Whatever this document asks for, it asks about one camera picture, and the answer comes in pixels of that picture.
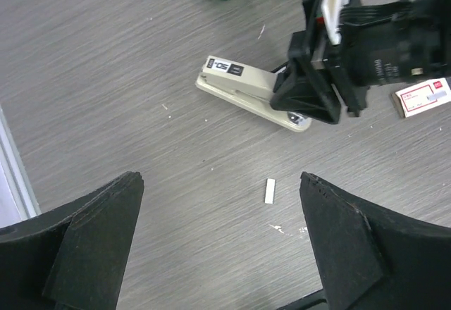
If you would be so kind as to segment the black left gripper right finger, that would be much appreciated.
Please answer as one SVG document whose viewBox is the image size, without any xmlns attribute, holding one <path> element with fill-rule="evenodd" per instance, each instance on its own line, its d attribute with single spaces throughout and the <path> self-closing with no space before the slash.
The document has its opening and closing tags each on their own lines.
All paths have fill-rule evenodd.
<svg viewBox="0 0 451 310">
<path fill-rule="evenodd" d="M 450 229 L 350 194 L 312 173 L 302 211 L 330 309 L 449 309 Z"/>
</svg>

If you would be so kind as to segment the beige stapler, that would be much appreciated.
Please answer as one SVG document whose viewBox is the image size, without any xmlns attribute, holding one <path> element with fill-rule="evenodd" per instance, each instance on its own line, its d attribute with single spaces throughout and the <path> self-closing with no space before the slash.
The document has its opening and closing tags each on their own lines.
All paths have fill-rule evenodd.
<svg viewBox="0 0 451 310">
<path fill-rule="evenodd" d="M 266 71 L 208 56 L 197 77 L 196 87 L 293 132 L 304 132 L 312 119 L 291 110 L 276 111 L 270 106 L 276 80 L 286 68 L 284 63 Z"/>
</svg>

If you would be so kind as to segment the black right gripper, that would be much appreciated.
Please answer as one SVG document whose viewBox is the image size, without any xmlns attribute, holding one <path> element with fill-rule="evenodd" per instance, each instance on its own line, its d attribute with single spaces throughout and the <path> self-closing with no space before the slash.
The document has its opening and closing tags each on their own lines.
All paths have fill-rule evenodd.
<svg viewBox="0 0 451 310">
<path fill-rule="evenodd" d="M 288 62 L 270 106 L 336 125 L 341 106 L 366 109 L 371 86 L 450 76 L 450 0 L 398 0 L 340 12 L 341 43 L 332 45 L 321 10 L 292 34 Z"/>
</svg>

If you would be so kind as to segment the red white staple box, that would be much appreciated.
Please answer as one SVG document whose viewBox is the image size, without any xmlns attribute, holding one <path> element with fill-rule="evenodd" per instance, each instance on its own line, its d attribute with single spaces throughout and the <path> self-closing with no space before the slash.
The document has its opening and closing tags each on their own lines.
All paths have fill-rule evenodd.
<svg viewBox="0 0 451 310">
<path fill-rule="evenodd" d="M 450 78 L 430 79 L 393 92 L 394 107 L 401 118 L 410 118 L 450 103 Z"/>
</svg>

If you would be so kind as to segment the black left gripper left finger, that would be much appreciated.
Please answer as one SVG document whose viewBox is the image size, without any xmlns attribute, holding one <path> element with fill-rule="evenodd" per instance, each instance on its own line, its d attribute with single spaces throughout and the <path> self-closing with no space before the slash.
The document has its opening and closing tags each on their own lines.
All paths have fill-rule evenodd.
<svg viewBox="0 0 451 310">
<path fill-rule="evenodd" d="M 115 309 L 144 193 L 128 171 L 1 229 L 2 309 Z"/>
</svg>

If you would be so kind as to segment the silver staple strip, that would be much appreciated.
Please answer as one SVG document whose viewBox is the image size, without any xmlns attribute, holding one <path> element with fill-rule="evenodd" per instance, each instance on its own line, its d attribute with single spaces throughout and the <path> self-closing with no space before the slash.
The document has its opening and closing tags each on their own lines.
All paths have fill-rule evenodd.
<svg viewBox="0 0 451 310">
<path fill-rule="evenodd" d="M 265 189 L 265 204 L 273 204 L 276 190 L 276 180 L 272 178 L 268 178 L 266 180 L 266 189 Z"/>
</svg>

